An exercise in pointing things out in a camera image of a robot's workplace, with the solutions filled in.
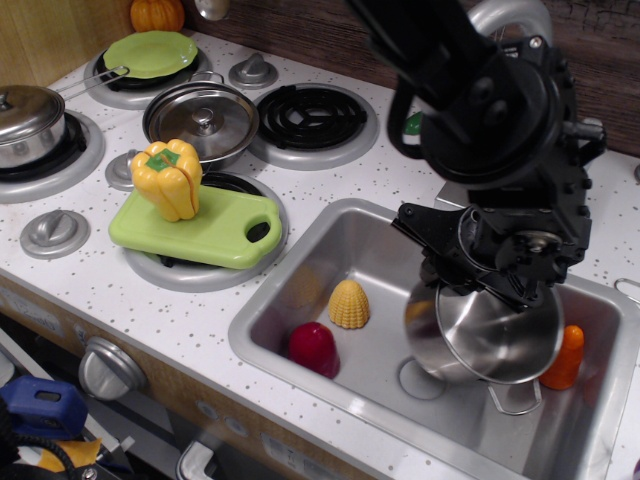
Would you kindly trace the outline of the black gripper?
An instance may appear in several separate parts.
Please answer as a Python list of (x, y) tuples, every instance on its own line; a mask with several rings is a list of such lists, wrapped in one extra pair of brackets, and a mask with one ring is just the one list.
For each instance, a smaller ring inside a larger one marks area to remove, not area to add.
[(411, 203), (398, 209), (392, 226), (421, 247), (421, 283), (448, 286), (461, 296), (486, 291), (518, 312), (541, 306), (538, 281), (501, 271), (486, 252), (474, 250), (481, 225), (474, 214), (472, 208), (444, 211)]

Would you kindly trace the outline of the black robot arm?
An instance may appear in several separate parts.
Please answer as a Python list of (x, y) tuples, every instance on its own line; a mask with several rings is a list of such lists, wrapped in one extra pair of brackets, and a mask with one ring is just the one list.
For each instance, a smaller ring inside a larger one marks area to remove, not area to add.
[(577, 118), (563, 54), (537, 35), (492, 40), (456, 1), (351, 9), (398, 76), (391, 143), (467, 193), (459, 211), (398, 210), (394, 226), (422, 247), (422, 279), (486, 290), (518, 310), (541, 304), (584, 258), (586, 166), (606, 147), (604, 129)]

